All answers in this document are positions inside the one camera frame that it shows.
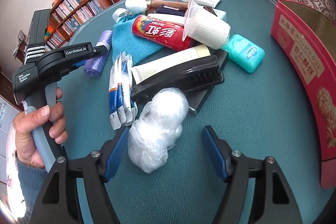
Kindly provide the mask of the person's left hand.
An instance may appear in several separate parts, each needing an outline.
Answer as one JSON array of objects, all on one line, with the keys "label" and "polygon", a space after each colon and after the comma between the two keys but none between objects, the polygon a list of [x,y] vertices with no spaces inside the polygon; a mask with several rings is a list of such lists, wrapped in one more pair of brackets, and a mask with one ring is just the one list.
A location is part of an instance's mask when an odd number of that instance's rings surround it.
[{"label": "person's left hand", "polygon": [[19,113],[14,121],[15,147],[18,169],[43,169],[44,162],[35,146],[32,132],[46,122],[52,122],[49,136],[56,144],[63,144],[68,139],[67,119],[63,103],[58,101],[53,107],[43,106],[30,114]]}]

